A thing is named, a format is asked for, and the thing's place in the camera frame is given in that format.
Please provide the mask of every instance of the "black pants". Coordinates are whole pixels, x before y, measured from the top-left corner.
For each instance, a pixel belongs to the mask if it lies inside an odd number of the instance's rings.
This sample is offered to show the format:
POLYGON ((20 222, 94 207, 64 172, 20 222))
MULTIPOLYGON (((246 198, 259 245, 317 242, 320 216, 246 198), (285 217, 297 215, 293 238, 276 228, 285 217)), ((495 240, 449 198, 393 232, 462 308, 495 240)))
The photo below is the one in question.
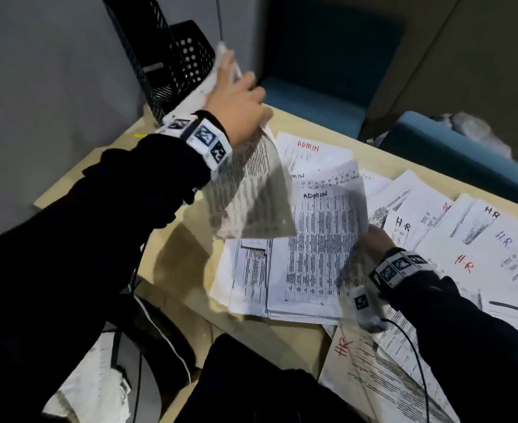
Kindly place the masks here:
POLYGON ((303 370, 280 370, 229 335, 212 345, 176 423, 361 423, 359 414, 303 370))

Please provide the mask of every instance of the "finger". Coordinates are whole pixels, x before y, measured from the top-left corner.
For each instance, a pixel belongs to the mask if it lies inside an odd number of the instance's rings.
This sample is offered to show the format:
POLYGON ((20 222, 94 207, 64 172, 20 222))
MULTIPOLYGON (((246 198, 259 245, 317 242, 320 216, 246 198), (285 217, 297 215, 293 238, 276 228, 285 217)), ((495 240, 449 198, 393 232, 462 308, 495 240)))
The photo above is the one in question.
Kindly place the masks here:
POLYGON ((255 73, 253 71, 247 71, 243 74, 236 83, 235 86, 239 90, 249 90, 255 85, 255 73))
POLYGON ((222 57, 222 62, 218 68, 218 77, 216 78, 216 85, 227 85, 230 82, 230 70, 234 63, 234 51, 228 50, 222 57))
POLYGON ((251 99, 261 104, 267 97, 267 92, 265 92, 265 89, 259 86, 250 91, 249 95, 251 96, 251 99))
POLYGON ((263 107, 263 112, 261 113, 261 121, 260 125, 266 125, 270 119, 273 118, 273 110, 271 110, 268 106, 263 107))

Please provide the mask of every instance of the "left hand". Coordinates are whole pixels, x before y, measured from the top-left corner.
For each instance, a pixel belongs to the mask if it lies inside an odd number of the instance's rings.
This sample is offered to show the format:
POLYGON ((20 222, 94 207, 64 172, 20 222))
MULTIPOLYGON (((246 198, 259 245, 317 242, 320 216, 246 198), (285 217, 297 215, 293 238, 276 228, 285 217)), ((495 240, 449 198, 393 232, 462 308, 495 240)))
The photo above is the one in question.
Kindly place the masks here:
POLYGON ((230 83, 234 61, 234 52, 227 51, 218 69, 216 86, 208 95, 204 109, 216 116, 226 130, 230 145, 235 149, 273 117, 273 110, 261 105, 267 94, 262 87, 254 88, 255 74, 251 71, 237 82, 230 83))

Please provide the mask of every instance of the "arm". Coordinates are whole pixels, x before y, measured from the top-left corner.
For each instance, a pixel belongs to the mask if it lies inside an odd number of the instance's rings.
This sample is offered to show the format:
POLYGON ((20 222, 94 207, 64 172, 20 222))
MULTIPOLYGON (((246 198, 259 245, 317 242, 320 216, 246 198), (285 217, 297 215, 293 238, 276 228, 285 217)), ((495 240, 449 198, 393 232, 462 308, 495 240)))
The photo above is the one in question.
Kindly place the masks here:
MULTIPOLYGON (((232 147, 272 116, 255 77, 228 82, 228 52, 208 98, 232 147)), ((149 135, 132 151, 110 149, 63 198, 0 235, 0 402, 38 415, 79 364, 127 286, 154 228, 192 202, 210 170, 183 140, 149 135)))
MULTIPOLYGON (((377 262, 402 250, 373 226, 359 243, 377 262)), ((518 421, 514 327, 462 298, 450 277, 439 279, 431 271, 420 271, 382 292, 416 328, 421 356, 461 421, 518 421)))

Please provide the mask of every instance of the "red handwriting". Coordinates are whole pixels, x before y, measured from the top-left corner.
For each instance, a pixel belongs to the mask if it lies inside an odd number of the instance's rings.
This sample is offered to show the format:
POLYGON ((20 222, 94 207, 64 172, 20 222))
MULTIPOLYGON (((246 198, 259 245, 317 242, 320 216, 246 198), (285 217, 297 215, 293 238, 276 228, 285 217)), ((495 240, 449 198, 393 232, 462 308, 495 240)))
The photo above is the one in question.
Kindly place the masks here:
POLYGON ((307 150, 312 150, 314 153, 319 153, 320 152, 320 146, 319 145, 312 145, 308 142, 302 142, 302 141, 298 141, 298 146, 301 147, 301 148, 305 148, 307 150))
POLYGON ((345 339, 343 337, 340 337, 339 338, 339 344, 337 346, 335 346, 335 352, 339 355, 339 356, 347 356, 347 346, 349 344, 353 343, 352 341, 350 341, 349 343, 346 343, 345 342, 345 339))
POLYGON ((474 267, 474 263, 472 263, 471 261, 466 262, 466 261, 465 261, 465 258, 466 258, 466 257, 467 257, 467 256, 464 256, 464 255, 462 255, 462 254, 461 254, 461 255, 459 255, 459 256, 457 257, 457 259, 455 260, 454 264, 464 264, 464 267, 465 267, 465 268, 469 271, 469 273, 470 273, 470 269, 474 267))

